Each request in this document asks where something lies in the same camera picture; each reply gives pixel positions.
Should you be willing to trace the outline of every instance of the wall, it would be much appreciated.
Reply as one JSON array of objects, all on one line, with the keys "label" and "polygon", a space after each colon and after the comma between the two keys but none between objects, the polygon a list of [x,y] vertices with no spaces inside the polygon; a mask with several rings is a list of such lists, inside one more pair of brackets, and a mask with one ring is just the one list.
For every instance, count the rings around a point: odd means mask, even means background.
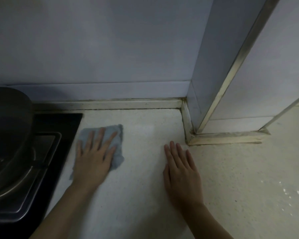
[{"label": "wall", "polygon": [[206,115],[265,0],[214,0],[187,100],[195,130]]},{"label": "wall", "polygon": [[45,92],[37,85],[158,82],[186,96],[212,2],[0,0],[0,80]]},{"label": "wall", "polygon": [[299,0],[280,0],[204,133],[259,130],[299,98]]}]

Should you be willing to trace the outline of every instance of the black pot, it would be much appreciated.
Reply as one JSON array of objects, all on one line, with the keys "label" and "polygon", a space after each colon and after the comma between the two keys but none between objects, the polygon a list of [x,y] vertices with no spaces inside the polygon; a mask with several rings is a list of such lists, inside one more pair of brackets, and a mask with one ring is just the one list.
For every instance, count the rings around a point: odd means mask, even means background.
[{"label": "black pot", "polygon": [[33,117],[28,96],[16,89],[0,87],[0,191],[29,169]]}]

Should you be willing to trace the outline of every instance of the blue rag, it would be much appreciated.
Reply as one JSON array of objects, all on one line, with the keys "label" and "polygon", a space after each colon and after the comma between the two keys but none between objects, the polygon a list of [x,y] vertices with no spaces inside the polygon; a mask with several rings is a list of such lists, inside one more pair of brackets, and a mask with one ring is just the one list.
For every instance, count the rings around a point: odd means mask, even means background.
[{"label": "blue rag", "polygon": [[[94,140],[95,140],[98,136],[100,129],[101,129],[101,127],[99,127],[99,128],[84,128],[81,131],[78,139],[82,141],[83,148],[86,144],[89,133],[91,131],[95,132],[95,135],[94,135]],[[117,132],[117,134],[113,138],[108,150],[111,149],[113,146],[116,146],[116,151],[113,155],[110,170],[117,169],[124,161],[124,157],[122,155],[123,125],[119,124],[119,125],[113,125],[113,126],[106,126],[104,137],[102,140],[102,145],[104,142],[106,142],[110,138],[110,136],[112,135],[113,132]]]}]

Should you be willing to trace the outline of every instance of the left hand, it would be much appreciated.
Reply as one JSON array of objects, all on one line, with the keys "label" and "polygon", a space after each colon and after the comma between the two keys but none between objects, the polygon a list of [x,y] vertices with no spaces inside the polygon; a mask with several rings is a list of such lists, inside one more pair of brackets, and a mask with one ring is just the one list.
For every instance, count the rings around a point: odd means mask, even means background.
[{"label": "left hand", "polygon": [[116,150],[116,147],[113,147],[106,153],[117,132],[114,132],[101,146],[104,132],[105,128],[101,128],[94,144],[94,131],[90,132],[84,149],[81,140],[76,145],[72,185],[88,193],[94,192],[105,180]]}]

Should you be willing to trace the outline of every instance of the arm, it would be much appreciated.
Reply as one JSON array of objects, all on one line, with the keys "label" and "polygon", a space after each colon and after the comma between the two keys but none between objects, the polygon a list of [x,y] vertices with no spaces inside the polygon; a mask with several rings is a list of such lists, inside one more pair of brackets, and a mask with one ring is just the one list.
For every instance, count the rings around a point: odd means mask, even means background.
[{"label": "arm", "polygon": [[167,157],[164,184],[172,205],[179,210],[196,239],[233,239],[203,203],[199,172],[190,152],[173,141],[164,146]]},{"label": "arm", "polygon": [[113,133],[100,148],[104,132],[105,129],[100,130],[94,144],[94,133],[91,132],[84,150],[82,150],[82,142],[78,142],[72,185],[67,188],[30,239],[63,239],[68,237],[77,210],[103,183],[110,169],[116,148],[113,147],[107,154],[105,153],[116,133]]}]

